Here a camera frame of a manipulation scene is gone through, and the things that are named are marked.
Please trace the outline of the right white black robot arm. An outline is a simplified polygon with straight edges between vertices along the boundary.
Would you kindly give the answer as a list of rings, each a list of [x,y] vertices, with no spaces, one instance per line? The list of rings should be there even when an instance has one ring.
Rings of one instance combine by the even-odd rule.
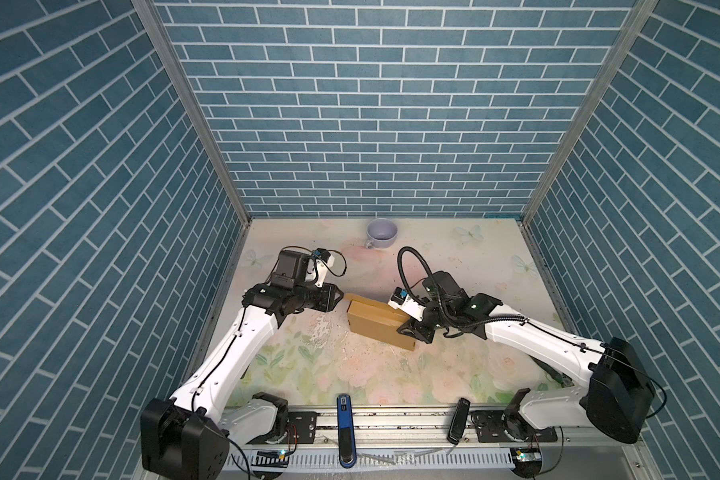
[[[431,343],[437,329],[472,334],[517,349],[561,375],[555,391],[518,390],[501,414],[518,441],[553,427],[592,427],[634,444],[649,418],[656,387],[635,349],[618,337],[588,339],[534,320],[500,299],[469,296],[452,276],[438,271],[423,283],[425,296],[396,288],[388,304],[408,315],[398,331]]]

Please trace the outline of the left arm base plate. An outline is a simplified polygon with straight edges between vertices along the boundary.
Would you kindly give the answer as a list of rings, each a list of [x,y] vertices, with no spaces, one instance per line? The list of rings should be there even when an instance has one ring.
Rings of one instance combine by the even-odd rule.
[[[281,433],[275,433],[271,436],[261,435],[255,437],[245,444],[248,445],[281,445],[286,444],[289,434],[296,434],[296,440],[299,445],[311,445],[315,442],[317,431],[318,413],[316,411],[295,411],[288,414],[288,425],[286,430]]]

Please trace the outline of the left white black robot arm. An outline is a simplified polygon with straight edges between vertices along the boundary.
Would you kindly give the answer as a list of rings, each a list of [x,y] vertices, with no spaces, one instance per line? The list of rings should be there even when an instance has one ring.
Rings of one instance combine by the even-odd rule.
[[[249,288],[220,343],[168,398],[152,399],[140,417],[143,468],[168,479],[215,479],[231,453],[255,441],[294,438],[287,400],[258,393],[227,425],[227,402],[261,348],[291,315],[328,313],[344,293],[327,282],[343,255],[287,246],[264,282]]]

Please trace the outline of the right green controller board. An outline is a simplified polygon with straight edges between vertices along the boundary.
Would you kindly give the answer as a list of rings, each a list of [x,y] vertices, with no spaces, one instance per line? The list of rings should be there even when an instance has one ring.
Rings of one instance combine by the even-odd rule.
[[[543,455],[536,449],[511,449],[511,456],[516,464],[541,464]]]

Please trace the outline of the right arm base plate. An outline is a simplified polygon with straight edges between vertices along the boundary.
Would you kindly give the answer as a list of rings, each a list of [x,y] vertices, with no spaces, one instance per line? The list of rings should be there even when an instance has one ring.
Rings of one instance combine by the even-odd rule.
[[[469,420],[479,443],[555,443],[559,441],[554,427],[536,430],[520,420],[507,422],[502,410],[472,410]]]

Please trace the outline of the aluminium front rail frame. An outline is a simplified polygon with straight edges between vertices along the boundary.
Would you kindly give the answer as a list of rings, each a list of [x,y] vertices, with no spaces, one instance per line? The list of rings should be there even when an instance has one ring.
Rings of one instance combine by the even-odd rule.
[[[227,425],[237,409],[226,410],[222,423]],[[257,450],[269,458],[288,458],[307,448],[338,449],[337,407],[289,408],[295,411],[318,413],[315,442],[299,445],[296,435],[281,445],[243,445],[241,454],[231,453],[217,478],[241,471],[250,479],[284,479],[304,473],[256,472],[249,465],[247,450]],[[448,426],[454,413],[445,407],[359,407],[352,406],[356,453],[362,449],[425,450],[444,448],[508,448],[536,449],[543,455],[541,464],[515,464],[512,470],[403,470],[387,472],[352,471],[336,474],[405,474],[422,476],[427,471],[463,476],[470,471],[483,471],[509,479],[655,479],[658,467],[645,445],[620,445],[591,428],[555,428],[559,441],[555,443],[479,443],[469,416],[464,436],[458,445],[446,439]]]

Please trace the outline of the brown cardboard box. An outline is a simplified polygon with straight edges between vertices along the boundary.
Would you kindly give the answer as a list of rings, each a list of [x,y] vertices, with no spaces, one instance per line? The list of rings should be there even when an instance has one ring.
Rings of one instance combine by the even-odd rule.
[[[407,313],[356,294],[347,294],[345,299],[351,332],[404,350],[415,349],[416,340],[397,331],[410,319]]]

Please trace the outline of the blue black handheld tool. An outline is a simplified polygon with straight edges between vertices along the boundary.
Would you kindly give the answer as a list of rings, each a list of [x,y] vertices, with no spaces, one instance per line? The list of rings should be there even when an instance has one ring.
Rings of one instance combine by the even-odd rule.
[[[339,462],[345,469],[357,460],[351,397],[344,393],[337,397],[337,440]]]

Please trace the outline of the lavender ceramic cup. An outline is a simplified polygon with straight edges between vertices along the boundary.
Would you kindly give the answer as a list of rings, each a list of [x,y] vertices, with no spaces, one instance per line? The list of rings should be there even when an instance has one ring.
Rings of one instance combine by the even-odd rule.
[[[371,220],[366,226],[367,249],[386,249],[392,246],[397,238],[399,228],[397,224],[386,218]]]

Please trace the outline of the black handheld device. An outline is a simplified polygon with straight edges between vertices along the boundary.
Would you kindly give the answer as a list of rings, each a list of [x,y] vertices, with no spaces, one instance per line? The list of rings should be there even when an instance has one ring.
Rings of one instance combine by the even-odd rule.
[[[464,436],[471,402],[466,398],[460,398],[448,426],[446,439],[452,445],[458,445]]]

